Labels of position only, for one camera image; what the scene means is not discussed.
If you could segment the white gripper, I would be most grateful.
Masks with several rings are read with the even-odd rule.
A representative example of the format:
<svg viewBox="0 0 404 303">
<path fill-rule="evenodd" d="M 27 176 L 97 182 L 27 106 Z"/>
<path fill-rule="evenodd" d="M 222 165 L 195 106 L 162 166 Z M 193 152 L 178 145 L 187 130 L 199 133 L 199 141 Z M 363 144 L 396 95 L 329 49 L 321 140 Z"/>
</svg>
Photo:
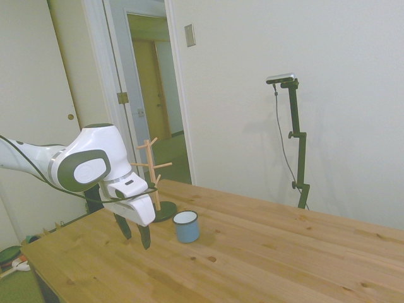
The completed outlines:
<svg viewBox="0 0 404 303">
<path fill-rule="evenodd" d="M 114 213 L 115 220 L 127 240 L 132 238 L 132 233 L 126 219 L 137 224 L 143 248 L 147 250 L 150 247 L 151 234 L 148 225 L 155 220 L 155 210 L 149 195 L 106 203 L 105 208 Z"/>
</svg>

